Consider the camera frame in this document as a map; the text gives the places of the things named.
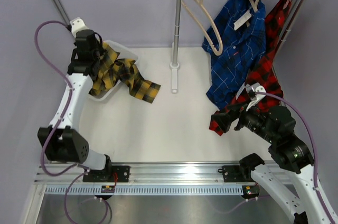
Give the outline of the yellow plaid shirt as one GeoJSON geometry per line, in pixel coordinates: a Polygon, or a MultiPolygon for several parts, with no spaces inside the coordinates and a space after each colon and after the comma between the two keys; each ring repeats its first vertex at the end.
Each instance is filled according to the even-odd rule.
{"type": "Polygon", "coordinates": [[[98,75],[89,94],[95,98],[112,90],[119,82],[124,83],[132,97],[153,103],[160,85],[144,79],[136,61],[121,58],[120,52],[113,49],[107,42],[103,43],[106,52],[100,57],[98,75]]]}

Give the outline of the blue plaid shirt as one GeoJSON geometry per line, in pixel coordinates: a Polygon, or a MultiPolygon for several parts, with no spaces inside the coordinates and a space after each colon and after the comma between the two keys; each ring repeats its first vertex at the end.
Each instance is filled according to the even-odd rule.
{"type": "Polygon", "coordinates": [[[207,40],[202,49],[211,57],[211,87],[206,95],[219,109],[230,104],[248,72],[266,52],[266,9],[262,2],[254,11],[251,0],[228,0],[214,23],[221,36],[217,56],[207,40]]]}

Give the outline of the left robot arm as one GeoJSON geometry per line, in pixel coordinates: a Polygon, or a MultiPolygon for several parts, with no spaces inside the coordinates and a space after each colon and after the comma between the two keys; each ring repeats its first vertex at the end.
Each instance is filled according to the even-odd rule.
{"type": "Polygon", "coordinates": [[[100,57],[106,50],[101,36],[90,29],[78,31],[74,44],[67,74],[62,75],[66,88],[57,113],[48,127],[39,128],[37,133],[42,145],[40,163],[49,176],[56,173],[47,170],[45,160],[80,166],[88,180],[108,181],[114,173],[110,157],[92,150],[78,132],[85,100],[97,78],[100,57]]]}

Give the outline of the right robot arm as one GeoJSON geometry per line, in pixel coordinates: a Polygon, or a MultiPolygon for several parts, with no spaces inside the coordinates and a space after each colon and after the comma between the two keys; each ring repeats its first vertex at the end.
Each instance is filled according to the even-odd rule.
{"type": "Polygon", "coordinates": [[[313,152],[295,135],[296,121],[287,107],[273,106],[268,112],[261,113],[256,108],[247,109],[236,104],[225,113],[212,115],[211,120],[223,133],[237,120],[235,130],[245,127],[270,144],[271,158],[284,170],[296,193],[280,182],[256,153],[240,160],[239,174],[244,180],[258,183],[291,223],[337,223],[337,214],[325,193],[321,192],[313,152]]]}

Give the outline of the red plaid shirt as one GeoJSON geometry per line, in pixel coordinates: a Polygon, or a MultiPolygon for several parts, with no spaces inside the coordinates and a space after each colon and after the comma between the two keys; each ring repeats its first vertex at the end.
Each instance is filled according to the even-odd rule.
{"type": "MultiPolygon", "coordinates": [[[[279,35],[286,22],[289,10],[292,3],[288,0],[279,0],[274,8],[269,12],[265,18],[266,27],[266,54],[257,62],[253,69],[249,72],[246,79],[246,84],[253,85],[255,83],[261,84],[269,94],[283,97],[281,86],[273,73],[273,60],[277,51],[277,44],[279,35]]],[[[222,109],[216,111],[215,114],[225,113],[229,111],[230,105],[247,103],[250,101],[249,95],[246,91],[242,91],[238,98],[233,97],[231,102],[222,109]]],[[[273,97],[264,97],[258,103],[258,109],[261,113],[266,113],[272,106],[277,106],[280,101],[273,97]]],[[[216,132],[221,136],[224,132],[221,130],[217,122],[211,120],[209,130],[216,132]]]]}

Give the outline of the white plastic basket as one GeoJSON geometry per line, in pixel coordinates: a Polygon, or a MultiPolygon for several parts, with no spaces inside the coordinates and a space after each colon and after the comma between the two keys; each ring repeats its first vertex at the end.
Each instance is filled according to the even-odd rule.
{"type": "MultiPolygon", "coordinates": [[[[105,40],[105,43],[107,43],[116,52],[119,52],[119,57],[118,57],[119,59],[132,59],[132,60],[135,60],[135,64],[138,63],[138,59],[139,59],[138,55],[135,54],[128,47],[122,44],[119,44],[117,42],[114,42],[112,40],[105,40]]],[[[112,87],[111,89],[102,91],[98,96],[89,95],[89,99],[96,101],[96,102],[104,102],[119,89],[120,84],[121,84],[121,81],[118,80],[115,86],[112,87]]]]}

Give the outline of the aluminium mounting rail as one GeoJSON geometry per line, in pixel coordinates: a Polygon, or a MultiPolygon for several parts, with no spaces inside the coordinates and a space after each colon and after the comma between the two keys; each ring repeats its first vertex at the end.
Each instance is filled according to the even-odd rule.
{"type": "MultiPolygon", "coordinates": [[[[272,162],[265,164],[283,184],[291,184],[286,171],[272,162]]],[[[113,163],[114,166],[129,166],[129,184],[220,184],[223,183],[221,168],[223,166],[239,165],[238,162],[129,162],[113,163]]],[[[46,165],[51,173],[59,173],[68,167],[68,164],[51,163],[46,165]]],[[[35,184],[68,184],[77,175],[83,172],[83,168],[73,167],[61,176],[49,176],[41,167],[34,176],[35,184]]]]}

